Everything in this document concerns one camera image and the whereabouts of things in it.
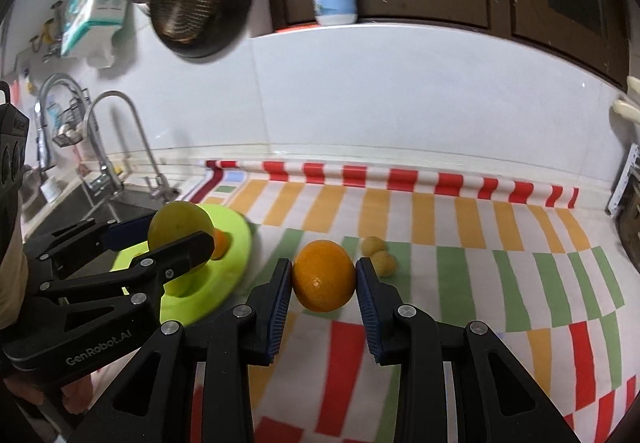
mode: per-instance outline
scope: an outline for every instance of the silver rivet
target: silver rivet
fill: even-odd
[[[247,304],[240,304],[234,307],[234,316],[238,318],[248,317],[251,314],[251,306]]]
[[[471,322],[469,329],[471,329],[471,331],[476,335],[485,335],[489,330],[486,324],[484,322],[481,322],[480,320],[474,320],[473,322]]]
[[[146,300],[146,295],[144,293],[134,293],[131,295],[131,303],[132,304],[142,304]]]
[[[180,324],[175,320],[169,320],[160,326],[160,330],[166,335],[172,335],[178,329],[180,329]]]
[[[398,308],[398,314],[404,318],[415,317],[416,313],[417,311],[415,310],[415,308],[413,306],[410,306],[409,304],[403,304]]]

